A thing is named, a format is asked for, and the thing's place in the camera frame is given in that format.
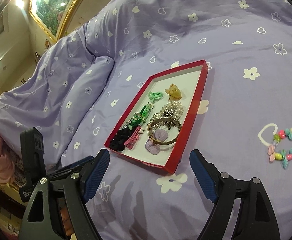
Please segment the left hand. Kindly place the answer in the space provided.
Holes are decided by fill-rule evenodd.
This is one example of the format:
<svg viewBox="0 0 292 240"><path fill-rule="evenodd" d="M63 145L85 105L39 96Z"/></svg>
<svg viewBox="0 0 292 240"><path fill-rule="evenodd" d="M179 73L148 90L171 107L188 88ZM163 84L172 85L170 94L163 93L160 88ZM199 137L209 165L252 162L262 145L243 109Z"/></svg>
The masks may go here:
<svg viewBox="0 0 292 240"><path fill-rule="evenodd" d="M66 235L71 236L72 234L74 234L74 230L73 230L73 226L68 214L66 202L64 200L61 201L60 213L61 213L61 218L62 218Z"/></svg>

